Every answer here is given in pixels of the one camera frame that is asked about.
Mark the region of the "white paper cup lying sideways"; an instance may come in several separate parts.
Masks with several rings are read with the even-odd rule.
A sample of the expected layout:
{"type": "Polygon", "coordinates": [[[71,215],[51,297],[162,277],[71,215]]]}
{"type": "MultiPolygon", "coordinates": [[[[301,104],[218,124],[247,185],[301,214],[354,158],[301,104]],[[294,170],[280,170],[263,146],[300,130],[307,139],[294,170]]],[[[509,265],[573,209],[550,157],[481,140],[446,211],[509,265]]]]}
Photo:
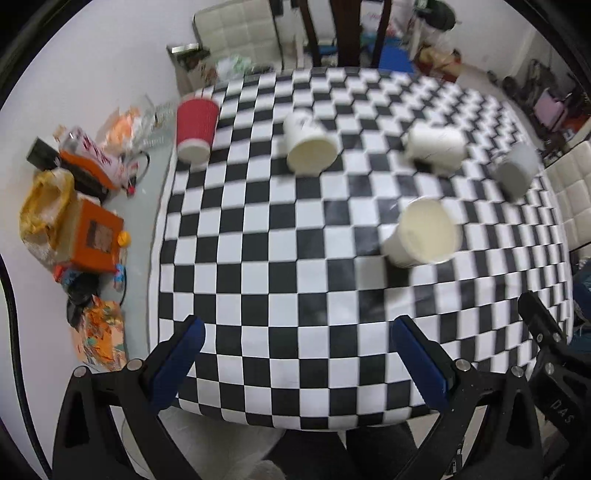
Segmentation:
{"type": "Polygon", "coordinates": [[[447,171],[456,171],[468,157],[463,132],[453,127],[415,124],[406,140],[406,157],[447,171]]]}

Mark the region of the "orange snack bag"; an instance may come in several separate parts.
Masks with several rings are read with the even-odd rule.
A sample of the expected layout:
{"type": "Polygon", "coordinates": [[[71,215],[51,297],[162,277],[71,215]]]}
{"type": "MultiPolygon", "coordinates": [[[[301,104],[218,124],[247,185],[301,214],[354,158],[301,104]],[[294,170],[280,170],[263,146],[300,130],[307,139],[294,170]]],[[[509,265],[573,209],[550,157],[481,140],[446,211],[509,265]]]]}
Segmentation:
{"type": "Polygon", "coordinates": [[[96,142],[105,151],[120,155],[132,147],[141,125],[141,111],[132,106],[124,112],[116,109],[99,128],[96,142]]]}

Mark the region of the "white leather chair right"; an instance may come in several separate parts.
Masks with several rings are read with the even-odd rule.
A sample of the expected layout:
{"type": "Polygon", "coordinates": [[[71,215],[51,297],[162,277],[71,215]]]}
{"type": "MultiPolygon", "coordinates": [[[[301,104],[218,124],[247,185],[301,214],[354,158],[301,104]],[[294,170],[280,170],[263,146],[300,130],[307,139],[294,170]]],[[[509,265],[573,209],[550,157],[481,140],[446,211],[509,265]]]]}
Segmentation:
{"type": "Polygon", "coordinates": [[[579,143],[546,169],[558,200],[570,250],[590,244],[590,172],[589,140],[579,143]]]}

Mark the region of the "red white snack packet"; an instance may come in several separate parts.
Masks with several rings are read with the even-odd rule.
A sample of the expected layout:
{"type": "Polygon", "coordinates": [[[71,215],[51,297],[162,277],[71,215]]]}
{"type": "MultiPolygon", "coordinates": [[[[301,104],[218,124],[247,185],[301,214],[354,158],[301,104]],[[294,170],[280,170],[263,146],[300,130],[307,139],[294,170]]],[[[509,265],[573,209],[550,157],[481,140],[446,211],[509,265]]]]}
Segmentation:
{"type": "Polygon", "coordinates": [[[108,154],[80,127],[55,133],[60,157],[93,176],[102,186],[117,190],[124,182],[124,167],[119,157],[108,154]]]}

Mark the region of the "orange box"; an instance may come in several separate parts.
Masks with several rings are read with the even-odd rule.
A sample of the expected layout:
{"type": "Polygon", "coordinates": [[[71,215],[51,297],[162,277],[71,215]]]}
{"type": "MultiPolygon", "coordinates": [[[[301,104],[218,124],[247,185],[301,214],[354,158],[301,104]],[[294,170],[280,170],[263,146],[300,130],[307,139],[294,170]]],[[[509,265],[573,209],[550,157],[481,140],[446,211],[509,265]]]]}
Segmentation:
{"type": "Polygon", "coordinates": [[[91,273],[114,273],[123,219],[87,199],[68,209],[56,249],[57,264],[91,273]]]}

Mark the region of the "pink suitcase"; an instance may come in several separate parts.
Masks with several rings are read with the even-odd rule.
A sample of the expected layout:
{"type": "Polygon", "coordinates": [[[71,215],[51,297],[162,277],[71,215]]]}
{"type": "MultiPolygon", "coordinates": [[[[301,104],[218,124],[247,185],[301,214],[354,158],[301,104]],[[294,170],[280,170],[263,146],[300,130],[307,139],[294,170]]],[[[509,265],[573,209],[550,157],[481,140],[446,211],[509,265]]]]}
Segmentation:
{"type": "Polygon", "coordinates": [[[534,106],[534,115],[538,122],[548,131],[556,132],[566,119],[568,108],[565,103],[555,98],[545,89],[534,106]]]}

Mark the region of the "decorated trash bin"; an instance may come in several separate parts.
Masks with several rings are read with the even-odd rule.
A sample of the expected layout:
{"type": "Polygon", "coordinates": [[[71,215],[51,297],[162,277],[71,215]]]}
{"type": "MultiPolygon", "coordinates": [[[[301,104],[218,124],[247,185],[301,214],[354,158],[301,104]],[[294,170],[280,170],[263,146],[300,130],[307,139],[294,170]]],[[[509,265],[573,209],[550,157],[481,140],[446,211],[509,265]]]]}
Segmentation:
{"type": "Polygon", "coordinates": [[[199,43],[167,45],[166,51],[175,71],[181,96],[214,85],[217,81],[211,51],[199,43]]]}

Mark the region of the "grey ribbed mug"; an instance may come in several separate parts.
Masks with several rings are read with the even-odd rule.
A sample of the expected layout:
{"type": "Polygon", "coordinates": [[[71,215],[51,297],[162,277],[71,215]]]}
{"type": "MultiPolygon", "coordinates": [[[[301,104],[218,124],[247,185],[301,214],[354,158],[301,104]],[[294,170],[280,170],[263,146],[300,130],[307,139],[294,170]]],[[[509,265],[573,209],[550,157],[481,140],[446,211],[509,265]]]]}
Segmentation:
{"type": "Polygon", "coordinates": [[[526,195],[540,171],[538,151],[528,143],[518,142],[496,161],[493,178],[505,196],[516,201],[526,195]]]}

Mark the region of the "clear glass ashtray tray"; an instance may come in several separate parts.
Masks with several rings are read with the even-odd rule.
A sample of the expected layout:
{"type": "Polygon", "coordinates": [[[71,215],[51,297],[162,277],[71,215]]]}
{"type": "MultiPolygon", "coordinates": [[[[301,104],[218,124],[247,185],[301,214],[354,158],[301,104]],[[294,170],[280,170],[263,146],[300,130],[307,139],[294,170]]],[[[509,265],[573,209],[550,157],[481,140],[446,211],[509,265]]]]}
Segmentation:
{"type": "Polygon", "coordinates": [[[173,99],[146,110],[136,139],[140,150],[172,144],[176,137],[178,105],[179,100],[173,99]]]}

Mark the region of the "cardboard box on floor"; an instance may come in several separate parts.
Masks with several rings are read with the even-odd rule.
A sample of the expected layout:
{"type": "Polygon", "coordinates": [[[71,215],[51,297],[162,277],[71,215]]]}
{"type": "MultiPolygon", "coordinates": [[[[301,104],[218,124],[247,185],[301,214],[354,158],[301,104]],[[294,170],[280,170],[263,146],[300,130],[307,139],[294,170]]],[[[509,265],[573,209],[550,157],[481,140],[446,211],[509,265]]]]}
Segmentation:
{"type": "Polygon", "coordinates": [[[415,65],[423,75],[456,83],[462,74],[462,55],[454,49],[444,52],[432,45],[423,45],[415,56],[415,65]]]}

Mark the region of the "white paper cup with print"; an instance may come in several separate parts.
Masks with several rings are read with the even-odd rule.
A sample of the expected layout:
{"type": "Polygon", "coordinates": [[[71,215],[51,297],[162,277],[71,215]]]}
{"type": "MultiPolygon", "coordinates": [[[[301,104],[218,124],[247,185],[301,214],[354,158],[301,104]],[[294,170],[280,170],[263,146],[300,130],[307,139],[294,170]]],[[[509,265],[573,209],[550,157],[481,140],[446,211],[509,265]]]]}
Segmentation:
{"type": "Polygon", "coordinates": [[[411,268],[449,261],[463,241],[461,226],[440,200],[419,198],[406,206],[381,252],[395,266],[411,268]]]}

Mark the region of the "black white checkered tablecloth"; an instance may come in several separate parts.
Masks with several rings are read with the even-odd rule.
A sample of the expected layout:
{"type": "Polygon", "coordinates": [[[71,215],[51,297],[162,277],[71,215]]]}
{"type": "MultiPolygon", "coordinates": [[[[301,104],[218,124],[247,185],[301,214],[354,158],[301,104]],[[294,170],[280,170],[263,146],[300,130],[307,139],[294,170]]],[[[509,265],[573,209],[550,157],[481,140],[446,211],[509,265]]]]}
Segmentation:
{"type": "Polygon", "coordinates": [[[511,107],[430,77],[370,69],[266,74],[204,90],[221,111],[211,161],[173,162],[150,283],[150,341],[195,315],[205,342],[176,405],[228,422],[290,429],[388,424],[426,413],[391,342],[413,317],[483,371],[528,366],[536,346],[517,312],[536,291],[572,328],[570,267],[549,181],[517,202],[493,157],[523,141],[511,107]],[[307,110],[337,143],[318,176],[287,166],[283,120],[307,110]],[[468,157],[447,171],[406,157],[415,124],[453,127],[468,157]],[[393,265],[382,242],[419,198],[461,226],[447,262],[393,265]]]}

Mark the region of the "white padded leather chair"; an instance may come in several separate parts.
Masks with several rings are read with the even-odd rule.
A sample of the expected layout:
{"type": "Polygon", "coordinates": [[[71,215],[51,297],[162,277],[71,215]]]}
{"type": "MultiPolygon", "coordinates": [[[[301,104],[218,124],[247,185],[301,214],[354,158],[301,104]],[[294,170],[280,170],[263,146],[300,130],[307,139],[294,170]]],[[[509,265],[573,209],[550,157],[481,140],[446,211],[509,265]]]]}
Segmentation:
{"type": "Polygon", "coordinates": [[[283,47],[269,1],[226,1],[196,12],[192,25],[197,42],[214,61],[238,55],[283,70],[283,47]]]}

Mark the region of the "yellow plastic bag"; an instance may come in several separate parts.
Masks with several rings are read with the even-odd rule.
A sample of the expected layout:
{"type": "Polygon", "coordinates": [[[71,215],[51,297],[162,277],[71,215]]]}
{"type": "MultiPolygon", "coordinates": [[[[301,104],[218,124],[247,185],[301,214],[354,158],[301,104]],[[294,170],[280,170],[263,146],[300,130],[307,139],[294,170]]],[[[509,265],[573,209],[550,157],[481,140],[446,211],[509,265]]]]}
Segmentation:
{"type": "Polygon", "coordinates": [[[46,170],[34,178],[19,214],[19,235],[37,259],[48,261],[54,256],[75,198],[74,177],[68,170],[46,170]]]}

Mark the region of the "dark wooden chair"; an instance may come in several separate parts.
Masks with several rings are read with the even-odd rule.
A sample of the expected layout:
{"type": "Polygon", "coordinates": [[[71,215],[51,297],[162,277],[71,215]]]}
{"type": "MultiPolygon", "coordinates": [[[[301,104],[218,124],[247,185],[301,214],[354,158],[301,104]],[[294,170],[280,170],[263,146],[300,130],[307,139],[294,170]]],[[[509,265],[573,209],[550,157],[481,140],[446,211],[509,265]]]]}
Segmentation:
{"type": "MultiPolygon", "coordinates": [[[[388,25],[392,14],[392,1],[384,1],[379,27],[370,66],[377,69],[380,65],[384,49],[388,25]]],[[[307,0],[298,0],[297,7],[300,9],[301,18],[304,23],[304,31],[308,37],[308,52],[311,54],[312,66],[322,66],[322,55],[318,45],[318,36],[312,22],[310,6],[307,0]]],[[[362,23],[361,23],[361,0],[337,0],[330,1],[329,7],[332,12],[332,22],[335,26],[335,40],[338,48],[339,67],[360,67],[362,53],[362,23]]]]}

